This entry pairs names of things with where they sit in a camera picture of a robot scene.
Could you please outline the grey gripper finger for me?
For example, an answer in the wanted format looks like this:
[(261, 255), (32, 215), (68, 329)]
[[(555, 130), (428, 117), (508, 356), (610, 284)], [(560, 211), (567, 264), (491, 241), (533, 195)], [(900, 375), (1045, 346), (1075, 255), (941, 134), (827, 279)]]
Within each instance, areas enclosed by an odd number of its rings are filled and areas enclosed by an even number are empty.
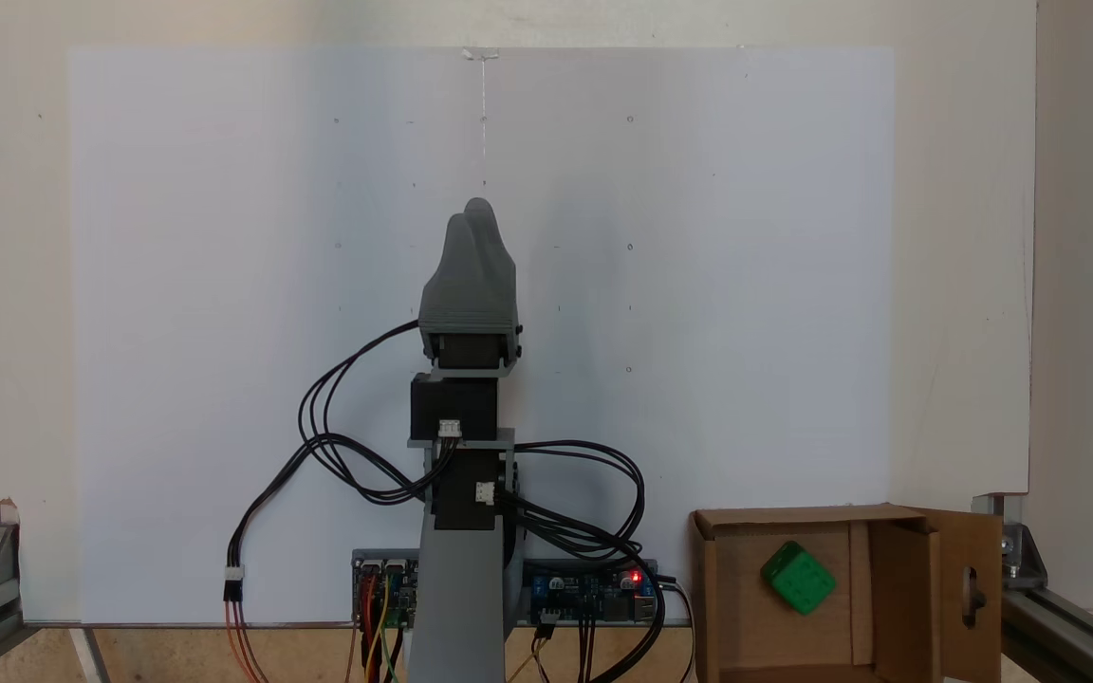
[(434, 295), (454, 281), (470, 281), (480, 263), (472, 222), (465, 213), (455, 213), (447, 221), (439, 260), (422, 294)]
[(481, 252), (482, 263), (489, 269), (491, 279), (500, 282), (500, 290), (505, 294), (516, 294), (516, 264), (513, 264), (512, 255), (505, 247), (497, 215), (487, 199), (474, 197), (469, 200), (463, 212), (465, 217), (472, 228), (472, 236), (478, 250)]

